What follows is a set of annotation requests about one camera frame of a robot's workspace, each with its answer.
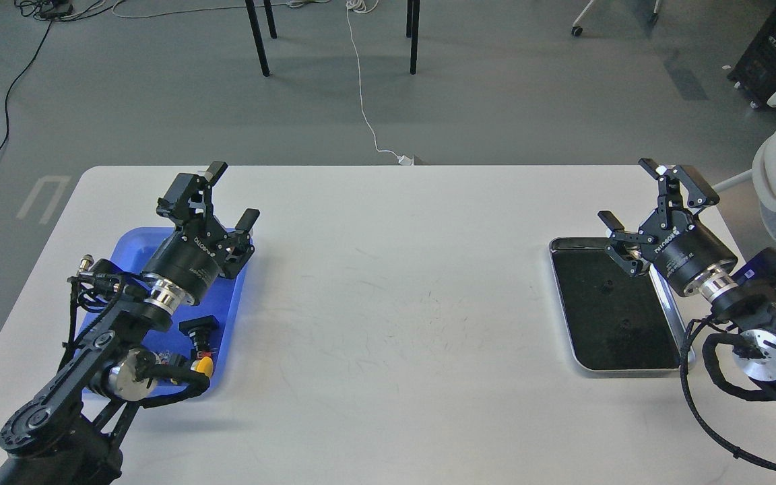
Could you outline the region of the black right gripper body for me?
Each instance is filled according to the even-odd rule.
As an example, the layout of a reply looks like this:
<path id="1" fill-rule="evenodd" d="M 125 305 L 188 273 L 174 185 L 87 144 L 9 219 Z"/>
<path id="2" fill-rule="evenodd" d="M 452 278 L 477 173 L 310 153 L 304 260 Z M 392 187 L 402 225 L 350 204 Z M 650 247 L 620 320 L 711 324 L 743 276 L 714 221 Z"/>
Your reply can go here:
<path id="1" fill-rule="evenodd" d="M 732 270 L 736 255 L 702 223 L 692 223 L 689 228 L 660 229 L 655 233 L 652 245 L 643 245 L 643 258 L 681 297 L 688 295 L 689 284 L 700 273 L 712 266 Z"/>

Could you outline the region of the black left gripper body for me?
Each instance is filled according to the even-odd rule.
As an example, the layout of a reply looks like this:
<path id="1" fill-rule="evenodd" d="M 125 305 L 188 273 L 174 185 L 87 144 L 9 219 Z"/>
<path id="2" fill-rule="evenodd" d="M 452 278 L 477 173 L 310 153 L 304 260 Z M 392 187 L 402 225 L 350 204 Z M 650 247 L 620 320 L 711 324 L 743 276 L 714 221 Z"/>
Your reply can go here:
<path id="1" fill-rule="evenodd" d="M 184 304 L 199 304 L 218 278 L 236 279 L 254 252 L 247 232 L 234 231 L 207 242 L 175 232 L 161 242 L 141 275 L 181 290 Z"/>

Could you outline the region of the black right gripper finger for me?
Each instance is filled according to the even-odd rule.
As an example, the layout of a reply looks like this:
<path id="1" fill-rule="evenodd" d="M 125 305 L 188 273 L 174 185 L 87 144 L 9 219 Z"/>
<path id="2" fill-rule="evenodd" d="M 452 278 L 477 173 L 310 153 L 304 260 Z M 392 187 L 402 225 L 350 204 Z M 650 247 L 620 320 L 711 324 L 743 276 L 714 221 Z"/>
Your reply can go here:
<path id="1" fill-rule="evenodd" d="M 668 168 L 651 158 L 641 158 L 638 165 L 656 179 L 658 187 L 657 206 L 641 230 L 687 229 L 699 223 L 700 212 L 721 200 L 695 166 Z"/>
<path id="2" fill-rule="evenodd" d="M 610 231 L 607 254 L 630 277 L 649 273 L 650 262 L 643 251 L 653 248 L 659 242 L 655 234 L 628 232 L 621 221 L 611 211 L 599 211 L 597 216 Z"/>

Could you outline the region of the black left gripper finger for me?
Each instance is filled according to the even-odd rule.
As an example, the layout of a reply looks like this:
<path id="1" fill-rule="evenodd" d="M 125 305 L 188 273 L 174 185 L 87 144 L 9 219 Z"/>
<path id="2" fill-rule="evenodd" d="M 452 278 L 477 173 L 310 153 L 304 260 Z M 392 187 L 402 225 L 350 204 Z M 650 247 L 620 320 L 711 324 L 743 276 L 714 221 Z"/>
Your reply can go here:
<path id="1" fill-rule="evenodd" d="M 228 164 L 212 162 L 204 174 L 178 174 L 163 197 L 157 202 L 156 213 L 168 218 L 175 229 L 185 236 L 217 236 L 225 233 L 214 215 L 212 189 Z"/>
<path id="2" fill-rule="evenodd" d="M 232 230 L 229 230 L 224 237 L 224 246 L 229 251 L 232 249 L 243 249 L 251 244 L 251 231 L 253 225 L 261 215 L 261 212 L 255 208 L 247 208 L 241 215 L 237 224 L 234 225 Z"/>

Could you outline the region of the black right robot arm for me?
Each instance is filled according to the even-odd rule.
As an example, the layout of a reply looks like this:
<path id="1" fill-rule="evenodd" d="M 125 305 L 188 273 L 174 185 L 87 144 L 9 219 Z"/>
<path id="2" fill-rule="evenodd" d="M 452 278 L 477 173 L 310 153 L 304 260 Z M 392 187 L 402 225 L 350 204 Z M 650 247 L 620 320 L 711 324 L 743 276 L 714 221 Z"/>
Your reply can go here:
<path id="1" fill-rule="evenodd" d="M 680 297 L 700 295 L 709 314 L 686 328 L 678 351 L 678 375 L 686 404 L 699 426 L 736 459 L 776 472 L 776 463 L 733 445 L 699 414 L 688 381 L 688 353 L 702 329 L 703 364 L 724 393 L 752 402 L 776 403 L 776 251 L 761 251 L 736 269 L 737 257 L 706 227 L 704 209 L 720 196 L 694 166 L 668 168 L 650 158 L 639 166 L 657 182 L 657 202 L 637 232 L 609 211 L 600 211 L 610 231 L 606 254 L 629 276 L 653 268 Z"/>

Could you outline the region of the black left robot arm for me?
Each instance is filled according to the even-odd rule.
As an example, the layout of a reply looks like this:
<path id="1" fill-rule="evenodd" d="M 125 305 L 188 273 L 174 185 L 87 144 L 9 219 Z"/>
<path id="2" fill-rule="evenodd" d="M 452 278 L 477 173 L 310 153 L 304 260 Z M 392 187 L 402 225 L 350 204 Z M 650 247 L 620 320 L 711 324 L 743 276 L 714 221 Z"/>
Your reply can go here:
<path id="1" fill-rule="evenodd" d="M 83 257 L 68 279 L 68 339 L 55 377 L 0 430 L 8 457 L 0 484 L 110 484 L 121 476 L 121 442 L 141 409 L 197 398 L 214 371 L 214 316 L 179 323 L 190 356 L 143 344 L 165 332 L 181 306 L 198 306 L 218 279 L 233 280 L 255 252 L 258 209 L 228 230 L 214 215 L 212 191 L 227 170 L 178 174 L 155 212 L 174 230 L 138 273 Z"/>

